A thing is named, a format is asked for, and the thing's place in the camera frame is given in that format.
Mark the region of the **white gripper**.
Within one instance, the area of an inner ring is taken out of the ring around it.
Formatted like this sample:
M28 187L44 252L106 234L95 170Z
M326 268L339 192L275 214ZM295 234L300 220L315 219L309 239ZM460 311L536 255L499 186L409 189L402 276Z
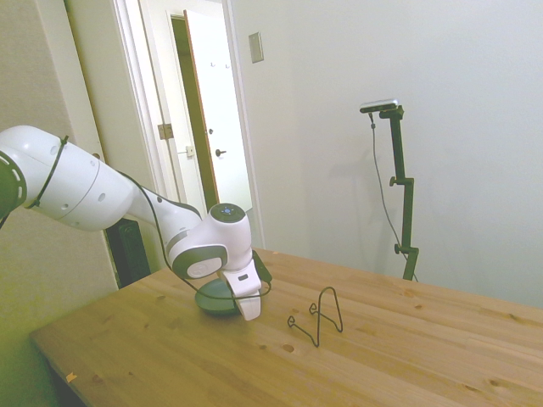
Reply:
M255 262L251 260L241 270L223 271L222 279L229 286L243 318L246 321L257 318L260 315L261 282L255 268Z

